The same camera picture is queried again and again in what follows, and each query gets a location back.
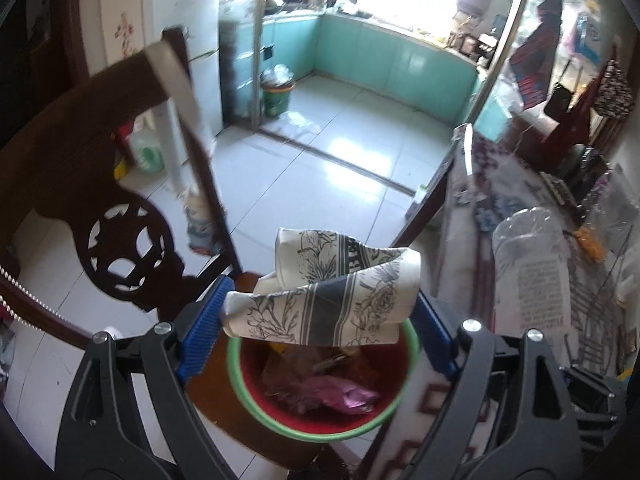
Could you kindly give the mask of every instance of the green rim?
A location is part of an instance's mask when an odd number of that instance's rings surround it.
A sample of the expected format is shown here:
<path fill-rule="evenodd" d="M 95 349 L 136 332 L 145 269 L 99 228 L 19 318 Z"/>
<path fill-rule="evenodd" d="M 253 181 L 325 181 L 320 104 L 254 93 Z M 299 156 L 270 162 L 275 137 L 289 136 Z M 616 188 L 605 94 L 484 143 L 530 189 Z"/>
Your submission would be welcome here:
<path fill-rule="evenodd" d="M 396 395 L 396 398 L 393 400 L 393 402 L 391 402 L 391 404 L 389 404 L 383 412 L 381 412 L 376 418 L 370 420 L 366 424 L 363 424 L 359 428 L 355 428 L 354 430 L 343 431 L 341 433 L 326 434 L 305 433 L 304 431 L 292 430 L 291 428 L 284 426 L 284 424 L 281 424 L 271 416 L 267 415 L 267 413 L 260 406 L 258 406 L 258 404 L 256 404 L 254 398 L 249 393 L 246 384 L 244 384 L 244 379 L 242 378 L 242 372 L 240 369 L 240 345 L 242 344 L 241 337 L 229 338 L 229 342 L 226 347 L 226 370 L 229 374 L 231 386 L 234 389 L 236 396 L 238 396 L 238 399 L 240 399 L 242 405 L 249 413 L 254 416 L 256 420 L 258 420 L 270 430 L 273 430 L 281 435 L 288 436 L 289 438 L 294 438 L 295 440 L 303 440 L 304 442 L 330 442 L 332 440 L 347 440 L 348 438 L 359 436 L 361 434 L 367 433 L 367 431 L 371 431 L 374 428 L 378 427 L 385 420 L 387 420 L 398 407 L 400 399 L 402 398 L 402 394 L 404 394 L 404 390 L 409 383 L 409 377 L 414 370 L 416 361 L 418 360 L 418 353 L 420 351 L 418 336 L 415 333 L 414 327 L 411 322 L 408 319 L 405 319 L 402 322 L 401 326 L 409 350 L 409 369 L 407 371 L 407 376 L 404 379 L 404 383 L 402 384 L 402 388 Z"/>

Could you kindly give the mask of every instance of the silver bolt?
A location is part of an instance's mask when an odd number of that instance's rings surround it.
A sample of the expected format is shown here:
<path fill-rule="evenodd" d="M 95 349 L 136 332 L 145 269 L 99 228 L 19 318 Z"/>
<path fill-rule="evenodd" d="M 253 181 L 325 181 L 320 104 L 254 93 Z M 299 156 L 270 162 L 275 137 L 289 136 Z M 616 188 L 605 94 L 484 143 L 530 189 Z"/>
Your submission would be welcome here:
<path fill-rule="evenodd" d="M 97 345 L 99 345 L 101 343 L 105 343 L 108 338 L 109 338 L 109 334 L 107 334 L 106 332 L 95 333 L 94 334 L 94 343 L 96 343 Z"/>
<path fill-rule="evenodd" d="M 527 337 L 536 343 L 542 341 L 545 337 L 542 335 L 542 332 L 537 328 L 531 328 L 527 331 Z"/>
<path fill-rule="evenodd" d="M 158 323 L 154 327 L 154 332 L 158 335 L 168 334 L 169 332 L 171 332 L 171 323 L 167 323 L 165 321 L 163 321 L 162 323 Z"/>
<path fill-rule="evenodd" d="M 465 319 L 462 322 L 462 328 L 464 328 L 467 332 L 478 332 L 482 328 L 482 323 L 480 323 L 477 319 Z"/>

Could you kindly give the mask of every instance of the wooden chair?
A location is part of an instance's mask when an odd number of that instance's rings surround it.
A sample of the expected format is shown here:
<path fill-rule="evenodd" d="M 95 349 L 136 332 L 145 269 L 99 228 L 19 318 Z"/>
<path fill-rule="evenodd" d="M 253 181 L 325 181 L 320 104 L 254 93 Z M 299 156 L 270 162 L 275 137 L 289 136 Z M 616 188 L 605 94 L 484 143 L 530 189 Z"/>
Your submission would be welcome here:
<path fill-rule="evenodd" d="M 181 30 L 166 30 L 163 39 L 188 74 Z M 47 218 L 65 221 L 82 268 L 94 285 L 145 311 L 157 307 L 161 320 L 175 319 L 226 269 L 236 281 L 236 290 L 251 292 L 258 276 L 242 273 L 209 158 L 185 124 L 180 123 L 185 146 L 222 245 L 222 252 L 199 276 L 183 275 L 184 263 L 175 253 L 171 230 L 158 209 L 113 178 L 111 132 L 167 99 L 142 52 L 98 73 L 41 111 L 0 151 L 0 246 L 10 240 L 32 208 Z M 107 215 L 115 207 L 126 210 Z M 139 254 L 136 241 L 145 229 L 152 247 Z M 134 266 L 124 277 L 109 270 L 120 258 Z M 45 310 L 1 276 L 0 295 L 27 322 L 79 348 L 87 345 L 90 334 Z M 295 470 L 308 465 L 321 445 L 273 433 L 237 400 L 226 373 L 226 341 L 221 334 L 206 370 L 188 384 L 188 395 L 223 431 L 272 462 Z"/>

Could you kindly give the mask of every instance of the chair backrest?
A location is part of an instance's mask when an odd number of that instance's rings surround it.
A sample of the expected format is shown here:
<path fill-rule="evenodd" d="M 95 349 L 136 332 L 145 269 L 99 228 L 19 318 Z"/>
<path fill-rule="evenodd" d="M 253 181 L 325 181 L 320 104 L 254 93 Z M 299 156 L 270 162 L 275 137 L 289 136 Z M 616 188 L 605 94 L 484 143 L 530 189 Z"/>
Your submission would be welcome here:
<path fill-rule="evenodd" d="M 163 39 L 172 47 L 165 54 L 176 53 L 188 72 L 181 30 L 169 29 Z M 227 267 L 236 277 L 241 269 L 209 157 L 182 120 L 193 173 L 222 246 L 199 276 L 182 275 L 184 263 L 175 253 L 171 230 L 158 209 L 114 180 L 116 148 L 111 133 L 167 99 L 150 61 L 140 52 L 94 75 L 41 111 L 0 150 L 0 246 L 10 240 L 31 208 L 65 221 L 94 285 L 143 310 L 158 307 L 162 320 L 174 319 Z M 152 247 L 139 254 L 136 241 L 145 230 Z M 110 265 L 121 258 L 133 264 L 124 277 L 110 271 Z M 17 305 L 12 307 L 18 312 Z M 27 312 L 20 315 L 30 320 Z"/>

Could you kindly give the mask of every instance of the blue gripper pad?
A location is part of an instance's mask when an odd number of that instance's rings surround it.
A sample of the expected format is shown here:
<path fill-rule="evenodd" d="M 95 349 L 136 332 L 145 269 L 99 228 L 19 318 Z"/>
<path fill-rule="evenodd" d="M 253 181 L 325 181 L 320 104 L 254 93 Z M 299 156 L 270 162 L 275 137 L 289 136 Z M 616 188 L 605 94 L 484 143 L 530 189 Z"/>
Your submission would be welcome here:
<path fill-rule="evenodd" d="M 433 369 L 453 380 L 460 371 L 454 360 L 456 343 L 422 292 L 409 319 Z"/>
<path fill-rule="evenodd" d="M 206 303 L 180 345 L 180 365 L 176 374 L 182 384 L 204 370 L 222 328 L 220 309 L 226 294 L 234 289 L 234 280 L 224 276 L 216 289 L 207 293 Z"/>

